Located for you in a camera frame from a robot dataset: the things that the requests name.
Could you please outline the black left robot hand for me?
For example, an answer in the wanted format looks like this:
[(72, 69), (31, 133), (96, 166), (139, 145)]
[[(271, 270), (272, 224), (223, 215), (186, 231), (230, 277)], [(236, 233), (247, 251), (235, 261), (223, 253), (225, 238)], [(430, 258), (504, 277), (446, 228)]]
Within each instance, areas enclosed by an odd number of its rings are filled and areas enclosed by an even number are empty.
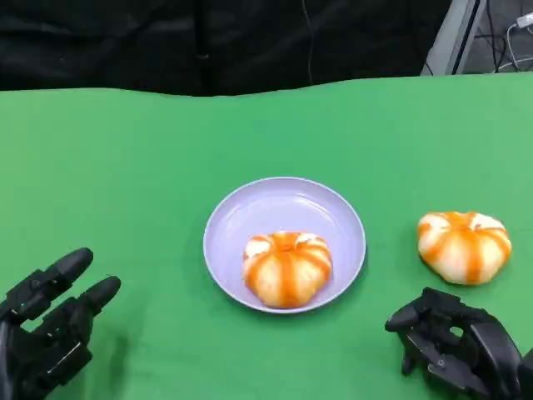
[(89, 248), (79, 248), (6, 293), (1, 302), (3, 399), (44, 399), (92, 360), (88, 344), (94, 319), (118, 293), (120, 279), (107, 277), (79, 297), (52, 305), (92, 260)]

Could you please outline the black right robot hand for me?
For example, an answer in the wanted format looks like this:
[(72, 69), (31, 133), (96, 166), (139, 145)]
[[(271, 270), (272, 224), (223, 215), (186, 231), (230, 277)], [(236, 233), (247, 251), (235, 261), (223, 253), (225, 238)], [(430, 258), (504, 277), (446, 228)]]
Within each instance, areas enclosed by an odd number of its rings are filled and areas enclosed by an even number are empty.
[(455, 295), (425, 287), (386, 321), (404, 347), (401, 373), (472, 399), (531, 399), (532, 352), (521, 355), (501, 322)]

